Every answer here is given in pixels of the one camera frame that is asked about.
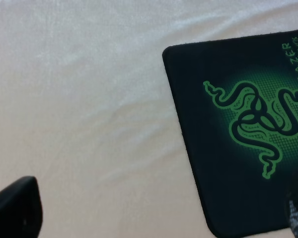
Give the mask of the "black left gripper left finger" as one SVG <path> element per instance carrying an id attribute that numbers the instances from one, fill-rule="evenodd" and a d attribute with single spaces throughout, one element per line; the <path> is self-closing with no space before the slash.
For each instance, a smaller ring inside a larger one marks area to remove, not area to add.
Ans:
<path id="1" fill-rule="evenodd" d="M 37 238 L 42 223 L 36 177 L 21 177 L 0 191 L 0 238 Z"/>

